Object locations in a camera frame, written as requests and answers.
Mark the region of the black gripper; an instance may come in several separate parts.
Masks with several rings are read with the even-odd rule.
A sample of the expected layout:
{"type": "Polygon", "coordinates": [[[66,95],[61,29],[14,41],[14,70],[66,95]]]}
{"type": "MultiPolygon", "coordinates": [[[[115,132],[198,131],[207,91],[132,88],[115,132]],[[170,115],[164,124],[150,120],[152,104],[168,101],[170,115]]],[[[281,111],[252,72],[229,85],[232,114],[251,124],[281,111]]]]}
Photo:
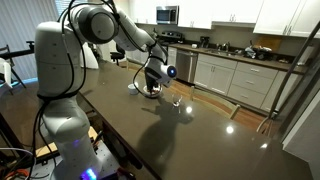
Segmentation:
{"type": "Polygon", "coordinates": [[[149,75],[145,75],[145,80],[149,90],[151,90],[153,87],[159,86],[159,84],[149,75]]]}

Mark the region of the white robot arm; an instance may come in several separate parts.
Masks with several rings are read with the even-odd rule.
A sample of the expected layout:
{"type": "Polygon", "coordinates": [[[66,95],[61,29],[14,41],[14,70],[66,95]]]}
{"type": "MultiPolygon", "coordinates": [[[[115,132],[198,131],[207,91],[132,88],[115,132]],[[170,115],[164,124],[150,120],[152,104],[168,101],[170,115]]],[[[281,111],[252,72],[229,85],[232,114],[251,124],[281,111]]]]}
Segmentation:
{"type": "Polygon", "coordinates": [[[97,154],[88,136],[89,120],[76,101],[86,80],[85,43],[115,41],[126,51],[149,51],[144,66],[146,96],[159,85],[171,85],[174,66],[163,60],[165,49],[120,9],[113,0],[71,3],[58,21],[40,23],[35,32],[35,58],[43,102],[39,117],[55,143],[62,161],[50,180],[99,180],[107,176],[107,160],[97,154]]]}

